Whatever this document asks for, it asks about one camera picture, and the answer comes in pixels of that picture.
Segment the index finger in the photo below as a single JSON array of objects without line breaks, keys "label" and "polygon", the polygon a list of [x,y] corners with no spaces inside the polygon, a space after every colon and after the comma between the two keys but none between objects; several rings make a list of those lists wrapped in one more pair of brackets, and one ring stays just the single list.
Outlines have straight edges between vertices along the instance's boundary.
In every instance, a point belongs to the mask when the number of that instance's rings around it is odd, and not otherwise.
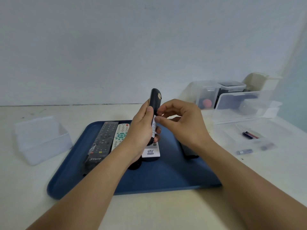
[{"label": "index finger", "polygon": [[167,112],[168,109],[172,109],[173,111],[180,112],[181,115],[183,115],[188,110],[188,106],[190,104],[191,104],[190,102],[185,102],[185,101],[182,101],[182,100],[173,99],[173,100],[170,100],[170,101],[163,103],[159,107],[157,114],[163,115],[164,113]]},{"label": "index finger", "polygon": [[144,118],[148,104],[149,104],[149,99],[143,103],[139,111],[134,116],[134,119],[136,119],[137,121],[141,121]]}]

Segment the wall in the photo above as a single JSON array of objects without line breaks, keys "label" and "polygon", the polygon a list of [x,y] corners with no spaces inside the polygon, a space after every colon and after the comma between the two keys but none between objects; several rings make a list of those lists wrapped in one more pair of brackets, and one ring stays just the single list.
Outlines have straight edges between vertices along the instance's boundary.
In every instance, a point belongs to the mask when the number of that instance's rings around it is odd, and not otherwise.
[{"label": "wall", "polygon": [[278,115],[307,132],[307,24],[283,76],[274,93],[283,103]]},{"label": "wall", "polygon": [[0,0],[0,105],[163,101],[279,75],[307,0]]}]

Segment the person's right hand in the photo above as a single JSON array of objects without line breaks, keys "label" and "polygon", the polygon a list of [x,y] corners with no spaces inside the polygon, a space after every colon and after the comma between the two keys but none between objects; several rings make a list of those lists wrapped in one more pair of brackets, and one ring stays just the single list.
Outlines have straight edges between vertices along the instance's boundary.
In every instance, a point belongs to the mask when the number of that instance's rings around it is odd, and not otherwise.
[{"label": "person's right hand", "polygon": [[[169,129],[180,143],[191,149],[212,140],[201,110],[194,103],[173,99],[162,104],[157,114],[156,122]],[[173,115],[180,117],[167,119]]]}]

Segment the forearm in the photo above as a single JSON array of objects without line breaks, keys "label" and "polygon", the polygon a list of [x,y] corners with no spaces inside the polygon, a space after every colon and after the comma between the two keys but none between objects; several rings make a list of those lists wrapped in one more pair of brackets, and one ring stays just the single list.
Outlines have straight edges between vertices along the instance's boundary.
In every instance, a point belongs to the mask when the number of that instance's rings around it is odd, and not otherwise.
[{"label": "forearm", "polygon": [[249,229],[304,229],[307,208],[245,166],[213,140],[195,148],[220,179]]},{"label": "forearm", "polygon": [[98,229],[131,158],[124,144],[113,150],[28,229]]}]

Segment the fingernail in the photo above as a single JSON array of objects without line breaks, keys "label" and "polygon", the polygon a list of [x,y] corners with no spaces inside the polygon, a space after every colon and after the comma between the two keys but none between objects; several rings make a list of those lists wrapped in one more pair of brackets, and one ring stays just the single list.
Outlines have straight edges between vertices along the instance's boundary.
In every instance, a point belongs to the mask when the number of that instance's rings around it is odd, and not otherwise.
[{"label": "fingernail", "polygon": [[156,116],[154,119],[155,119],[155,121],[156,121],[157,123],[159,123],[159,121],[160,121],[160,116]]}]

